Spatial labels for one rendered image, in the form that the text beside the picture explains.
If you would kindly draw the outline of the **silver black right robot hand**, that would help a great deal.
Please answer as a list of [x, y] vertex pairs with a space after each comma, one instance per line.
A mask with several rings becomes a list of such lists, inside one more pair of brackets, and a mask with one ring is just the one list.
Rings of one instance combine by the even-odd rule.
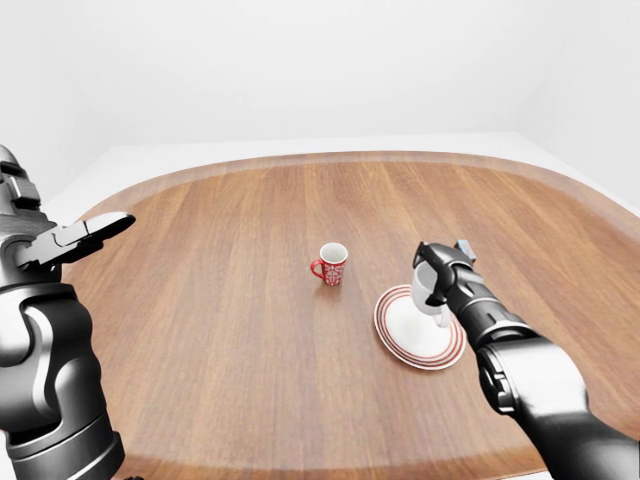
[[439, 243], [421, 242], [412, 266], [423, 265], [435, 274], [424, 284], [426, 297], [419, 307], [428, 309], [446, 305], [460, 322], [478, 320], [490, 310], [506, 308], [485, 286], [483, 277], [473, 269], [471, 259], [461, 250]]

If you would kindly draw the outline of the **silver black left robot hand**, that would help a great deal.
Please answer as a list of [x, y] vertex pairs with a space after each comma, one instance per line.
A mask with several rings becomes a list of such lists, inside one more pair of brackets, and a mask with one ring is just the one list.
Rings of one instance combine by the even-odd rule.
[[127, 212], [109, 212], [69, 226], [50, 220], [26, 170], [0, 144], [0, 290], [58, 281], [63, 264], [97, 252], [134, 222]]

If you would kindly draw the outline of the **white mug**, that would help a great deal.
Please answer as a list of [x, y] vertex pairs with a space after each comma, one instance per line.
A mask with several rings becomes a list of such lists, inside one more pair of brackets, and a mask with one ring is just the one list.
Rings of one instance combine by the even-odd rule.
[[427, 303], [428, 298], [435, 292], [436, 282], [436, 271], [427, 262], [421, 262], [414, 268], [411, 297], [420, 312], [430, 316], [438, 327], [446, 328], [451, 324], [448, 306], [431, 306]]

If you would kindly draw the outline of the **white plate with red rings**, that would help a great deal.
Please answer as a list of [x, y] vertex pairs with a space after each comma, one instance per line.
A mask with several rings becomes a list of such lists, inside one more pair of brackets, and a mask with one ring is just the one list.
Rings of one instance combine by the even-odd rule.
[[373, 325], [383, 345], [399, 360], [421, 370], [437, 371], [453, 366], [463, 355], [467, 335], [450, 313], [441, 327], [441, 315], [420, 311], [408, 284], [386, 290], [373, 311]]

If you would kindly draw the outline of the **red patterned mug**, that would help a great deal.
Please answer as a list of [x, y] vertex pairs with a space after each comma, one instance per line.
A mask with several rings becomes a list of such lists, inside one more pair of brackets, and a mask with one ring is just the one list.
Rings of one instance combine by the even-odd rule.
[[336, 242], [326, 243], [320, 248], [319, 258], [310, 265], [313, 275], [323, 280], [326, 285], [337, 286], [341, 283], [346, 261], [347, 248]]

